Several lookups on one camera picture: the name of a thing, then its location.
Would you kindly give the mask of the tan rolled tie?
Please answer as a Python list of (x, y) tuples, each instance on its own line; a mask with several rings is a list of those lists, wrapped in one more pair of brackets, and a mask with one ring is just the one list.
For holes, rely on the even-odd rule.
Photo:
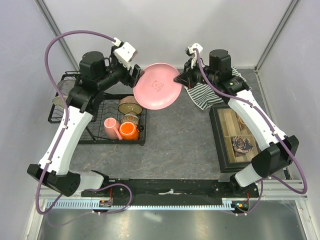
[(240, 128), (240, 130), (246, 130), (247, 129), (247, 125), (245, 124), (245, 122), (243, 121), (243, 119), (237, 115), (236, 116), (236, 119), (237, 119), (237, 123), (238, 123), (238, 126)]

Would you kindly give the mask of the speckled grey plate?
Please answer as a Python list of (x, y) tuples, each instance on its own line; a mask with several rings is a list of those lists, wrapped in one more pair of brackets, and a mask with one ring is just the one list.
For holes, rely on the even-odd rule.
[(59, 107), (59, 108), (64, 109), (64, 108), (65, 108), (64, 102), (67, 101), (67, 98), (68, 98), (68, 97), (67, 97), (66, 95), (63, 96), (63, 99), (62, 99), (60, 96), (56, 96), (56, 97), (53, 98), (52, 104), (53, 104), (54, 106), (57, 106), (57, 107)]

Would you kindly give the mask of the pink plate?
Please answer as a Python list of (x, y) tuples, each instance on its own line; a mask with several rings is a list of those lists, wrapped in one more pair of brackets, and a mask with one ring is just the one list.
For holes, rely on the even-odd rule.
[(182, 85), (174, 82), (179, 71), (168, 63), (154, 63), (144, 69), (144, 74), (133, 88), (136, 101), (148, 110), (161, 110), (179, 97)]

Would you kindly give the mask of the striped towel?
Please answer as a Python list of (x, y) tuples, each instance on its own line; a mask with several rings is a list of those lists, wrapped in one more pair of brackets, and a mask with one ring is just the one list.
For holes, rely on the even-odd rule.
[(216, 95), (214, 90), (206, 83), (197, 83), (195, 87), (189, 89), (184, 87), (193, 103), (201, 110), (206, 110), (212, 105), (224, 104), (224, 101)]

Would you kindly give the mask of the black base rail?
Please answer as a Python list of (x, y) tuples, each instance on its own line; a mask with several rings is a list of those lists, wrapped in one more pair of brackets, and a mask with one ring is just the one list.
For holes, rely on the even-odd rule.
[(124, 184), (131, 189), (132, 206), (221, 205), (223, 198), (259, 196), (255, 184), (234, 192), (228, 180), (111, 178), (106, 185), (112, 184)]

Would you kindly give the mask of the clear glass plate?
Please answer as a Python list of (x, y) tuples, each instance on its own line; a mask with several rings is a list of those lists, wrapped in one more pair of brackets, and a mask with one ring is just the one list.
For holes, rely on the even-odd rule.
[(65, 79), (65, 80), (61, 80), (58, 84), (57, 84), (57, 88), (60, 90), (60, 92), (63, 95), (68, 95), (69, 92), (71, 91), (71, 89), (75, 86), (75, 80), (74, 79)]

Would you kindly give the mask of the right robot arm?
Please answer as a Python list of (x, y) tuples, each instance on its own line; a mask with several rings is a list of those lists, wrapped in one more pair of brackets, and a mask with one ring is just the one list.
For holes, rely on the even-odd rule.
[(255, 100), (246, 81), (233, 74), (231, 56), (227, 50), (212, 50), (209, 53), (209, 65), (206, 66), (202, 66), (201, 51), (202, 47), (197, 43), (186, 49), (189, 60), (174, 81), (190, 89), (197, 84), (209, 86), (240, 116), (253, 134), (260, 149), (259, 154), (230, 178), (230, 193), (240, 197), (248, 186), (291, 164), (297, 164), (295, 154), (299, 141), (294, 135), (287, 136), (272, 122)]

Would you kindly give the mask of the floral rolled tie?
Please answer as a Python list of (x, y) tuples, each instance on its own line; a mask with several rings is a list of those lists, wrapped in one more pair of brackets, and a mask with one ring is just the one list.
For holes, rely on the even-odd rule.
[(254, 148), (247, 138), (242, 138), (241, 136), (233, 137), (231, 143), (235, 157), (244, 156)]

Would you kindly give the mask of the black glass-lid display box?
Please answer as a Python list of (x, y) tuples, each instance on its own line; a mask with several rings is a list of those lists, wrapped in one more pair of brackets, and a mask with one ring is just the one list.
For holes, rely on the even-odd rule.
[[(260, 149), (252, 132), (247, 127), (240, 130), (237, 122), (237, 113), (226, 104), (213, 105), (209, 111), (214, 142), (221, 173), (234, 173), (244, 169), (252, 159), (260, 153)], [(232, 138), (240, 136), (248, 139), (253, 145), (252, 151), (246, 155), (235, 157)]]

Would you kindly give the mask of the orange mug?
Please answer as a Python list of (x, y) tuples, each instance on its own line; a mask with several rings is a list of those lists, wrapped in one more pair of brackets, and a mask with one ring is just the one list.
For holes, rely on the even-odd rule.
[(141, 124), (135, 124), (130, 121), (126, 121), (119, 126), (119, 133), (123, 140), (135, 141), (140, 137), (140, 132), (144, 130), (144, 126)]

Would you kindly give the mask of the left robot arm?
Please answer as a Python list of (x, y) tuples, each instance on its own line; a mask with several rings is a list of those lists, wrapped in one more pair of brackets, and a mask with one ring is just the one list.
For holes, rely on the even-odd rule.
[(137, 64), (131, 65), (136, 53), (122, 47), (113, 50), (109, 57), (98, 51), (83, 55), (79, 72), (72, 74), (75, 83), (67, 97), (57, 92), (64, 106), (57, 132), (39, 163), (30, 164), (27, 169), (38, 181), (38, 190), (46, 186), (66, 197), (77, 190), (92, 189), (99, 197), (109, 193), (106, 175), (97, 171), (71, 171), (70, 163), (83, 131), (105, 100), (104, 92), (118, 82), (133, 88), (143, 75)]

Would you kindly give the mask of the patterned small bowl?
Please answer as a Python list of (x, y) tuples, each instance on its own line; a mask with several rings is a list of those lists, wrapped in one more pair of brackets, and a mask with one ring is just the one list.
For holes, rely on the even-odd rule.
[(122, 117), (122, 119), (120, 120), (121, 124), (123, 124), (125, 122), (131, 122), (131, 123), (138, 125), (140, 122), (140, 119), (134, 112), (129, 112), (129, 113), (125, 114)]

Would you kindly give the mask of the brown bowl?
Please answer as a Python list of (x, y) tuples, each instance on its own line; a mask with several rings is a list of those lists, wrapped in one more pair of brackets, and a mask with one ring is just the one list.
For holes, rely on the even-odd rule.
[(122, 114), (134, 113), (139, 115), (143, 111), (143, 108), (139, 105), (134, 96), (129, 95), (120, 100), (118, 110)]

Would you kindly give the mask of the pink mug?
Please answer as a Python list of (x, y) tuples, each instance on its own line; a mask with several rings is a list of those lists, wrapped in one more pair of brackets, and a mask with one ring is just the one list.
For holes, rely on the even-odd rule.
[(119, 132), (120, 123), (113, 117), (109, 117), (104, 121), (104, 131), (111, 140), (122, 140)]

